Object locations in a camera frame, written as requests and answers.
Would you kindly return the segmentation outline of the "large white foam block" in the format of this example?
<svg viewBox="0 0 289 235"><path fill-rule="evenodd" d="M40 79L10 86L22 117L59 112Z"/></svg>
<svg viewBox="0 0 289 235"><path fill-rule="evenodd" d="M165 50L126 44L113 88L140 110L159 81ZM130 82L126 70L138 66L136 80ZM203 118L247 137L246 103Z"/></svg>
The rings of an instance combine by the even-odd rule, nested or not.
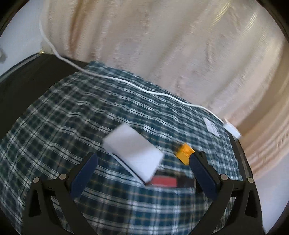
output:
<svg viewBox="0 0 289 235"><path fill-rule="evenodd" d="M126 123L109 133L103 139L102 147L144 185L164 158L161 150Z"/></svg>

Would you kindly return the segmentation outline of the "yellow toy brick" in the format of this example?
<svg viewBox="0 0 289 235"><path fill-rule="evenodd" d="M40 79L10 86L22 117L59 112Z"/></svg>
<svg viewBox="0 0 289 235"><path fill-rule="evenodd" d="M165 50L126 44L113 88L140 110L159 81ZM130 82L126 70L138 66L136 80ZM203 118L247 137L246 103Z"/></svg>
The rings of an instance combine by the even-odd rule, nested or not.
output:
<svg viewBox="0 0 289 235"><path fill-rule="evenodd" d="M187 143L182 144L175 156L183 162L184 165L189 165L189 159L191 154L193 154L195 150L193 150Z"/></svg>

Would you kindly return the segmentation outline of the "white power strip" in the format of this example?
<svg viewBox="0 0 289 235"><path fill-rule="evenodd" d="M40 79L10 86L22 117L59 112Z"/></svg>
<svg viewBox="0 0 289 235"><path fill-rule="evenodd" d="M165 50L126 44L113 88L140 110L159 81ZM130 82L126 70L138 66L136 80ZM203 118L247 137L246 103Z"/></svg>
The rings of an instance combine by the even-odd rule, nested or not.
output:
<svg viewBox="0 0 289 235"><path fill-rule="evenodd" d="M223 120L223 126L224 129L228 131L236 140L240 139L241 134L239 130L234 125L232 125L232 123L230 123L227 119Z"/></svg>

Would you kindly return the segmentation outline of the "white paper label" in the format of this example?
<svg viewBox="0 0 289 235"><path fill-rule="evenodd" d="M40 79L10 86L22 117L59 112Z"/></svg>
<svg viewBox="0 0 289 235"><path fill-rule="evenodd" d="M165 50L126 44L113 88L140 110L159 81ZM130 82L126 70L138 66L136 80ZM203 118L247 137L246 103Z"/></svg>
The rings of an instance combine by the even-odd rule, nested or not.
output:
<svg viewBox="0 0 289 235"><path fill-rule="evenodd" d="M204 117L203 120L204 120L207 130L213 135L215 135L216 137L219 137L219 133L217 131L215 124L211 122L210 120L208 120L206 117Z"/></svg>

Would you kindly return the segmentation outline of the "blue plaid cloth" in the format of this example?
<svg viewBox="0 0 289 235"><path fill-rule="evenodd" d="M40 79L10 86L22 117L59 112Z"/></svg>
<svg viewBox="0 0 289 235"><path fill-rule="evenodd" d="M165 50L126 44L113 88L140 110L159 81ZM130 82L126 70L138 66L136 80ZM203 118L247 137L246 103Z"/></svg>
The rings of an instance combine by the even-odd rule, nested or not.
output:
<svg viewBox="0 0 289 235"><path fill-rule="evenodd" d="M176 152L202 151L241 180L230 137L213 114L123 70L89 63L28 65L1 82L1 210L16 231L35 177L55 179L98 156L76 205L99 234L188 234L211 200L194 186L149 185L153 175L193 177Z"/></svg>

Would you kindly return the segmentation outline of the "beige patterned curtain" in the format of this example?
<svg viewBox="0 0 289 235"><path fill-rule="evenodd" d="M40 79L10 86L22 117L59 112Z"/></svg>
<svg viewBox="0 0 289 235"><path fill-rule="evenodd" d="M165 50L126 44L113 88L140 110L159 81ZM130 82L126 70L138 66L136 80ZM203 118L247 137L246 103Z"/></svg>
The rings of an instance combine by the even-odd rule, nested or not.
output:
<svg viewBox="0 0 289 235"><path fill-rule="evenodd" d="M288 41L257 1L45 1L62 56L127 70L241 132L255 177L288 156Z"/></svg>

